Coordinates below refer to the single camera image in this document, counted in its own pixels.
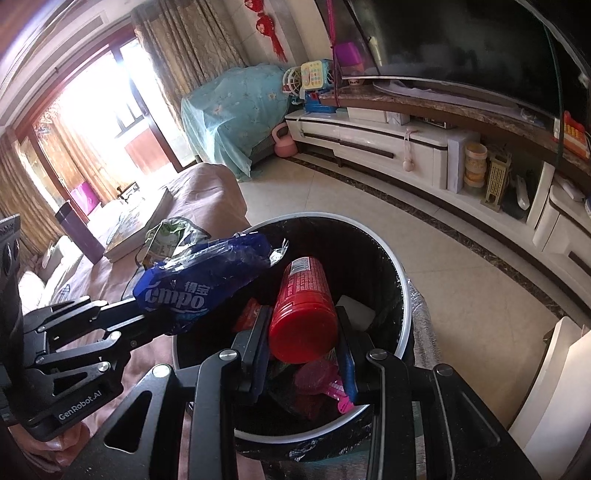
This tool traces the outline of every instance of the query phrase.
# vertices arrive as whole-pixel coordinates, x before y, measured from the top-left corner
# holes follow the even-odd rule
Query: purple thermos
[[[56,219],[85,257],[96,265],[105,253],[105,247],[88,230],[86,224],[68,200],[56,213]]]

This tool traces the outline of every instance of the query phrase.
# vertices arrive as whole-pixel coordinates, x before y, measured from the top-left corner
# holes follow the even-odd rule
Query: screw
[[[152,374],[156,377],[156,378],[164,378],[167,377],[170,374],[170,367],[168,365],[156,365],[153,369],[152,369]]]
[[[231,362],[238,356],[238,353],[234,350],[222,350],[220,352],[220,359],[224,360],[225,362]]]
[[[386,360],[388,352],[382,348],[374,348],[370,351],[369,356],[373,360]]]
[[[447,364],[437,365],[436,371],[442,377],[451,377],[453,375],[453,368]]]

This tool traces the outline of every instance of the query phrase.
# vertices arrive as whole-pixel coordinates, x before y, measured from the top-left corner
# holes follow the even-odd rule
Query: white remote control
[[[562,175],[555,174],[554,178],[558,182],[558,185],[571,197],[575,202],[582,202],[585,200],[585,195],[581,192],[574,183],[569,179],[565,179]]]
[[[530,198],[527,196],[525,180],[519,175],[517,175],[517,203],[522,210],[527,210],[530,207]]]

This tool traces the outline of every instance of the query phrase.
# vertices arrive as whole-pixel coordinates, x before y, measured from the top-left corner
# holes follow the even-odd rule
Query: red bottle
[[[294,260],[286,269],[269,327],[271,353],[287,364],[318,360],[339,336],[335,306],[321,263]]]

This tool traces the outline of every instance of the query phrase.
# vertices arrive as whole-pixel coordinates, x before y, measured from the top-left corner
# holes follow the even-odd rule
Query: blue tissue package
[[[177,335],[269,268],[273,253],[257,232],[199,242],[146,270],[134,297],[148,312],[168,307],[176,324],[167,334]]]

